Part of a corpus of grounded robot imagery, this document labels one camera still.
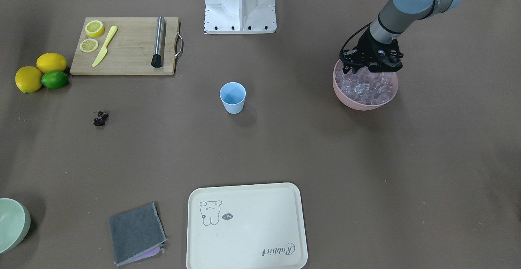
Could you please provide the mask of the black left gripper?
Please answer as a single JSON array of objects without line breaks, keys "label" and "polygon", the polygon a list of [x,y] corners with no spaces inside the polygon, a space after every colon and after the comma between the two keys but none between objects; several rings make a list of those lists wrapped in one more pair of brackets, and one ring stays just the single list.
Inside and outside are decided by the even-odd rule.
[{"label": "black left gripper", "polygon": [[[346,49],[348,42],[359,32],[365,30],[359,38],[357,46]],[[370,72],[397,72],[402,69],[401,59],[404,54],[400,52],[398,41],[392,39],[391,43],[385,44],[372,37],[369,28],[362,27],[351,35],[340,50],[340,61],[343,63],[342,72],[356,74],[363,67]]]}]

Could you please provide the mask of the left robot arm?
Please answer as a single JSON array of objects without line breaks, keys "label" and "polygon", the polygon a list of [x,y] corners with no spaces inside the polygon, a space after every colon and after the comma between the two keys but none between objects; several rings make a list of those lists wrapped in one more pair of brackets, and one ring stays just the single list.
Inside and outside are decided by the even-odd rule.
[{"label": "left robot arm", "polygon": [[357,74],[362,68],[370,72],[397,72],[402,69],[403,54],[398,37],[409,26],[438,13],[449,11],[462,0],[387,0],[374,21],[358,30],[360,38],[352,49],[339,52],[344,74]]}]

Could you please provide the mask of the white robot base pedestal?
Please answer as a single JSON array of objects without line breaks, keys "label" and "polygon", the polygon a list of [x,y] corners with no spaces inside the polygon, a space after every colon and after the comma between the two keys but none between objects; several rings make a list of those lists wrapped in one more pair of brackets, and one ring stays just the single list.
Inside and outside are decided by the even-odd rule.
[{"label": "white robot base pedestal", "polygon": [[206,34],[269,34],[276,30],[275,0],[205,0]]}]

